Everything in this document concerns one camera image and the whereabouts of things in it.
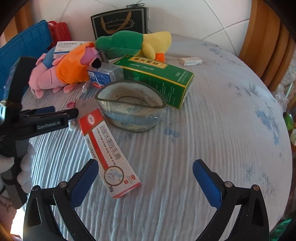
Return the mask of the white blue medicine box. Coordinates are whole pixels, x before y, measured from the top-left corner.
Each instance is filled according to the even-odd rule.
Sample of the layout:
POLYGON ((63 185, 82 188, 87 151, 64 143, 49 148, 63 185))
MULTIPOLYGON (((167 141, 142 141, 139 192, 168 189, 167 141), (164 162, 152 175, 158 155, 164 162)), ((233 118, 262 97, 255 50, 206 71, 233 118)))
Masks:
POLYGON ((86 41, 59 41, 57 42, 53 54, 53 58, 57 59, 60 58, 61 56, 69 53, 76 47, 87 43, 86 41))

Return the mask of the clear blue floss box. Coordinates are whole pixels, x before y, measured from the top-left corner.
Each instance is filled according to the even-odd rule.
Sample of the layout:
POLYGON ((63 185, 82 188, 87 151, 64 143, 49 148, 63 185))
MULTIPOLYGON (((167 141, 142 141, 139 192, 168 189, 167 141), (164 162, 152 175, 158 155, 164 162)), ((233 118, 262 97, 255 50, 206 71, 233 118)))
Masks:
POLYGON ((102 63, 98 69, 91 66, 87 69, 91 85, 95 88, 102 88, 115 81, 124 80, 123 69, 120 66, 102 63))

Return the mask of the red plastic case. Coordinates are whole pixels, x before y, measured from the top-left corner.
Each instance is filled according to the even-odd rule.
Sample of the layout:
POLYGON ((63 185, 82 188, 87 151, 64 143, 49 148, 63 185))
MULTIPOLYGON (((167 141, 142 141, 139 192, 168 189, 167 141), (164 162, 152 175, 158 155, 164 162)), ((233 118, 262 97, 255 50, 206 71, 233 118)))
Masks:
POLYGON ((56 46, 59 41, 71 41, 72 37, 66 22, 48 22, 49 31, 51 34, 52 42, 50 48, 56 46))

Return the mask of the small clear vial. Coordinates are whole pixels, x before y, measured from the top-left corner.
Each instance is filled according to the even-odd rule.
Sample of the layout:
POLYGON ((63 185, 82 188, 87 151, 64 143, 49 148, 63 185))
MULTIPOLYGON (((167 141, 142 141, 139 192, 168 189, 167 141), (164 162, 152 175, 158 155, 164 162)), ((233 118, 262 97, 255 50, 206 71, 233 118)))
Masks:
POLYGON ((90 88, 91 84, 92 84, 91 80, 86 81, 82 87, 82 93, 86 93, 90 88))

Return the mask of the small white carton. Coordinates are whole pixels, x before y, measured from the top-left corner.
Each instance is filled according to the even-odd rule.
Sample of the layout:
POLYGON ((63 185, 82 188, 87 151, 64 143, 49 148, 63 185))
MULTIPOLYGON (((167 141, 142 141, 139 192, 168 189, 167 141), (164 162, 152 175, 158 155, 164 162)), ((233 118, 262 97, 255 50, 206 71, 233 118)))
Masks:
POLYGON ((179 62, 184 67, 202 65, 202 60, 198 57, 180 58, 179 62))

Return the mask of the pink pig plush blue shirt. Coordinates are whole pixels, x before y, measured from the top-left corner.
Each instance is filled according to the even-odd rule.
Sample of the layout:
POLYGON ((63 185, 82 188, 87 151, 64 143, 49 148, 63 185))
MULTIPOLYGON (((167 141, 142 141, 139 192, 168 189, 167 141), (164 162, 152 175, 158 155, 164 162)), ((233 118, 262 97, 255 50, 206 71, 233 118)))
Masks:
POLYGON ((60 81, 56 75, 56 65, 53 65, 54 51, 55 47, 42 54, 30 74, 29 86, 33 95, 38 99, 44 96, 44 90, 51 89, 57 93, 67 85, 60 81))

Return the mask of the clear tape roll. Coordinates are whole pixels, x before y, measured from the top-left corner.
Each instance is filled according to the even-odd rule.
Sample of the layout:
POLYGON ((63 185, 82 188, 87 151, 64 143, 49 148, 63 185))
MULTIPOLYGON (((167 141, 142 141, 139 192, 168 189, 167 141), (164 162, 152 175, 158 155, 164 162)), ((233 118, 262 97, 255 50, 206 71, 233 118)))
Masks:
POLYGON ((96 93, 95 99, 111 124, 132 133, 154 128, 167 106, 153 87, 130 80, 107 84, 96 93))

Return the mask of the black gift box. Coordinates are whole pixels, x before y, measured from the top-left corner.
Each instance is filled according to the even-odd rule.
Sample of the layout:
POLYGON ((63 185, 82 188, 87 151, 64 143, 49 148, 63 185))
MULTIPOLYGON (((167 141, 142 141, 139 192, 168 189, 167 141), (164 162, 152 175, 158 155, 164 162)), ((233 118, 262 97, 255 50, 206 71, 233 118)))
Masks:
POLYGON ((148 8, 138 6, 117 9, 91 16, 95 39, 111 36, 118 31, 147 33, 148 8))

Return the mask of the metal clip on box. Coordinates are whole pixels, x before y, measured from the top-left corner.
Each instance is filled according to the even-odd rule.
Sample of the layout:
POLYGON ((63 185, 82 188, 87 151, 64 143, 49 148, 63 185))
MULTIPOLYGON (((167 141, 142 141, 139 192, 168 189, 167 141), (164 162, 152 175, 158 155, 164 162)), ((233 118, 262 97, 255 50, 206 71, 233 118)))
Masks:
POLYGON ((130 8, 141 8, 144 7, 145 3, 137 3, 137 4, 128 4, 126 5, 126 8, 130 9, 130 8))

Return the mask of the white snowman plush toy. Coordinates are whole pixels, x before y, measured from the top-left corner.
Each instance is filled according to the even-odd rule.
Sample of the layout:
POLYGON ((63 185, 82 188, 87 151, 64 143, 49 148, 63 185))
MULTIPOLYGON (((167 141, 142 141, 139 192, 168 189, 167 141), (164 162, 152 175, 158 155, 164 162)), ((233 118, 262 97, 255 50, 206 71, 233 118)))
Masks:
POLYGON ((17 181, 21 173, 21 161, 26 155, 29 147, 29 140, 12 141, 1 144, 1 155, 13 157, 14 164, 8 171, 1 173, 1 195, 10 199, 15 209, 21 208, 28 199, 28 195, 17 181))

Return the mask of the white blue patterned tablecloth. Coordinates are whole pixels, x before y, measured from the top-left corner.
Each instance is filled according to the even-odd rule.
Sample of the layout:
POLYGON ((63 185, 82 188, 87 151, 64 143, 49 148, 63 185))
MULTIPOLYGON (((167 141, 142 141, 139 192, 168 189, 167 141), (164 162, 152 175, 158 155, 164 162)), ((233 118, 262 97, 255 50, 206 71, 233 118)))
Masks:
POLYGON ((292 150, 281 107, 261 79, 220 46, 172 36, 166 61, 199 57, 180 109, 167 107, 145 133, 110 130, 140 178, 113 199, 96 178, 76 209, 96 240, 195 240, 213 216, 192 165, 202 159, 223 180, 257 184, 270 228, 284 214, 292 181, 292 150))

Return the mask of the green yellow plush toy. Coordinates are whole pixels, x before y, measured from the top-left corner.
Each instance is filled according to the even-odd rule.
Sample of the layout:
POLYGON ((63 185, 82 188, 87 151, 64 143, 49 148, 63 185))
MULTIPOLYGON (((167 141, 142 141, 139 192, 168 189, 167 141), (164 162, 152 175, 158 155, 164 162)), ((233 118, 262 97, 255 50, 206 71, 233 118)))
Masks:
POLYGON ((104 52, 109 60, 132 55, 164 62, 165 53, 170 46, 171 34, 166 31, 150 34, 119 31, 111 36, 99 37, 95 41, 95 48, 104 52))

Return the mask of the blue plastic storage crate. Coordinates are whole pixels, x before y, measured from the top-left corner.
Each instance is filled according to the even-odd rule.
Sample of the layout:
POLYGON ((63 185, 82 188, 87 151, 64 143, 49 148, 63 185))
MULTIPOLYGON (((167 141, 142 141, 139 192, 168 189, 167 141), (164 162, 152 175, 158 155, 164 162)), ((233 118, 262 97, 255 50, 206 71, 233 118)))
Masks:
POLYGON ((48 22, 42 20, 21 33, 1 47, 1 95, 9 77, 10 68, 21 56, 39 58, 48 52, 52 43, 48 22))

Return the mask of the red white ointment box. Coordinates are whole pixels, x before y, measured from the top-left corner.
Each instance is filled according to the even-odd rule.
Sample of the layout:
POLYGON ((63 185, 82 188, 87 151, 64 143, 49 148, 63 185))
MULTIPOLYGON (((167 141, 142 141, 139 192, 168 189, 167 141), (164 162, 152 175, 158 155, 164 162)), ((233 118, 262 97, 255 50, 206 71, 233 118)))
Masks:
POLYGON ((79 119, 88 150, 98 161, 99 175, 110 196, 123 197, 141 185, 141 181, 115 141, 99 109, 79 119))

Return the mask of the green yellow medicine box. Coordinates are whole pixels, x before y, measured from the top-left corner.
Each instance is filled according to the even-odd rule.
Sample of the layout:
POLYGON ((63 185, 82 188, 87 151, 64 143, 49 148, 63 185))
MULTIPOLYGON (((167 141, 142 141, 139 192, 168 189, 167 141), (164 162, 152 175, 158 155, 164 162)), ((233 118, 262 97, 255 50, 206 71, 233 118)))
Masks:
POLYGON ((176 109, 182 107, 194 80, 194 73, 188 70, 145 57, 125 55, 114 64, 123 69, 126 80, 153 87, 176 109))

